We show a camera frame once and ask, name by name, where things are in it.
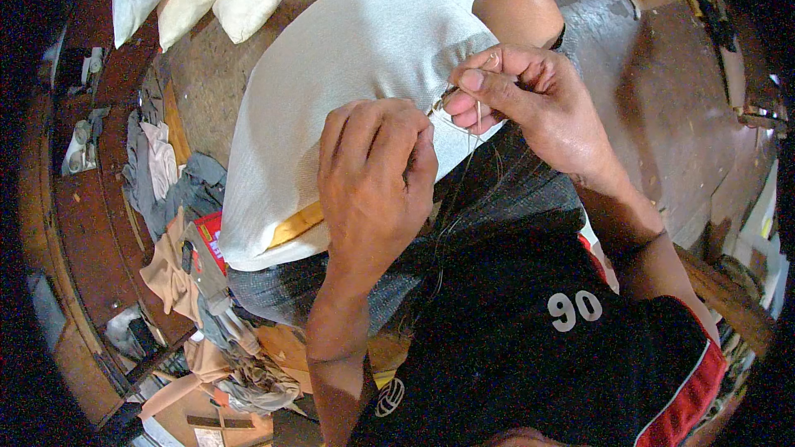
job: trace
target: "concrete floor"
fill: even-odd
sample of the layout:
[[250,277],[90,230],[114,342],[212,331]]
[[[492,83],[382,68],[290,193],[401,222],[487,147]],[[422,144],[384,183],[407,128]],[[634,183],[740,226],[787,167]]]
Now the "concrete floor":
[[[156,59],[173,80],[194,151],[228,164],[249,73],[313,1],[284,0],[240,45],[209,14]],[[556,1],[567,34],[579,40],[583,78],[633,182],[659,208],[677,243],[702,253],[705,239],[722,243],[759,195],[773,153],[766,133],[736,123],[714,47],[689,6],[674,2],[636,20],[629,0]],[[705,233],[710,223],[721,226]]]

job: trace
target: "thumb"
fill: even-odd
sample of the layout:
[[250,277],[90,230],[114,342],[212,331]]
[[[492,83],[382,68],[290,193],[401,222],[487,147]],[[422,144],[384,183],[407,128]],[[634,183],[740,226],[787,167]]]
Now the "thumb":
[[417,136],[410,166],[406,170],[405,181],[409,186],[409,193],[414,195],[428,192],[432,196],[438,169],[439,161],[433,149],[433,125],[430,124]]
[[477,101],[500,111],[519,124],[527,122],[538,106],[538,94],[520,89],[507,75],[483,70],[466,70],[458,86]]

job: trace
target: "knee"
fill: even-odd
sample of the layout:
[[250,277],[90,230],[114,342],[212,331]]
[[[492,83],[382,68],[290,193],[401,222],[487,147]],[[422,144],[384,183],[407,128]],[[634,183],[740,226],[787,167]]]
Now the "knee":
[[[529,39],[533,46],[548,47],[545,44],[557,40],[564,24],[555,0],[475,0],[472,13],[503,43]],[[521,30],[531,32],[517,35]]]

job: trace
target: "gray pants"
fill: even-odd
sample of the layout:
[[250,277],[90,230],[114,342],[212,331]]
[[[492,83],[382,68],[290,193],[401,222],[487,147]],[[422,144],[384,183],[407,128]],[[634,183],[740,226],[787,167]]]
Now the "gray pants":
[[[435,192],[443,199],[432,231],[406,248],[367,297],[371,336],[415,287],[435,281],[459,249],[518,230],[573,234],[585,224],[569,177],[533,154],[511,122],[437,183]],[[327,263],[323,252],[259,272],[230,269],[229,287],[249,312],[303,328]]]

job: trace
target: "hand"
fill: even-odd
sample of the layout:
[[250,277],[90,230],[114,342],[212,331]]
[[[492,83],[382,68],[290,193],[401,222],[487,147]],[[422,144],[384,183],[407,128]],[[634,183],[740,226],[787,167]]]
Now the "hand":
[[448,96],[444,108],[456,125],[477,133],[475,101],[480,101],[481,133],[501,116],[515,121],[532,151],[575,183],[604,191],[626,175],[588,89],[566,57],[500,44],[458,65],[450,82],[460,90]]
[[412,103],[355,101],[331,111],[317,177],[329,271],[352,274],[369,291],[430,214],[438,166],[433,125]]

